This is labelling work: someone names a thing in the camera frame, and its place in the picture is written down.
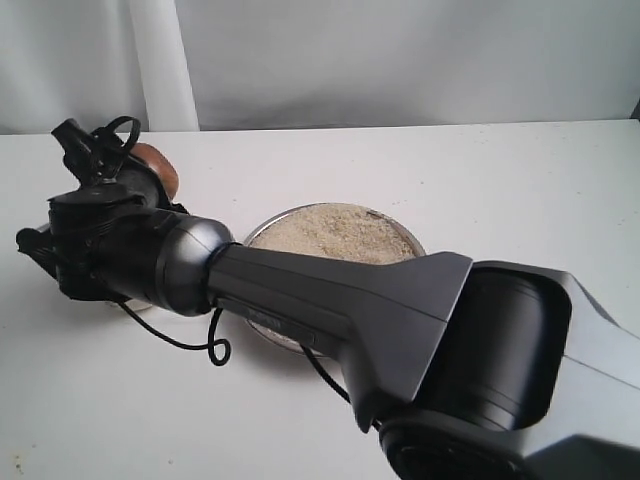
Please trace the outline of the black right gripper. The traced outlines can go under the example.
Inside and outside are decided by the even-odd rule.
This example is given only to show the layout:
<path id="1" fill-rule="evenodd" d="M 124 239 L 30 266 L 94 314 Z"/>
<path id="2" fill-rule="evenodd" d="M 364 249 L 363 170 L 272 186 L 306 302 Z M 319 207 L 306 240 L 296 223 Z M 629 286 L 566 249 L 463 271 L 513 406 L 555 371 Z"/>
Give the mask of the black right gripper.
<path id="1" fill-rule="evenodd" d="M 187 210 L 173 203 L 160 177 L 147 167 L 123 167 L 114 179 L 52 197 L 49 226 L 54 235 L 78 232 L 111 221 L 130 210 Z"/>

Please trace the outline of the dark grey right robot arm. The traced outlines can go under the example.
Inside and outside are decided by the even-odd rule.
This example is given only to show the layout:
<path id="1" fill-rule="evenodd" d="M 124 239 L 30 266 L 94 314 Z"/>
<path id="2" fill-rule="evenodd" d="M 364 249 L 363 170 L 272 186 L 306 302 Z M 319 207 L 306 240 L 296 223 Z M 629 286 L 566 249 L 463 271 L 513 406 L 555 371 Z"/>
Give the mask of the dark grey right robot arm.
<path id="1" fill-rule="evenodd" d="M 639 339 L 571 274 L 452 252 L 375 266 L 249 248 L 108 180 L 53 197 L 61 290 L 228 311 L 335 360 L 403 479 L 635 479 Z"/>

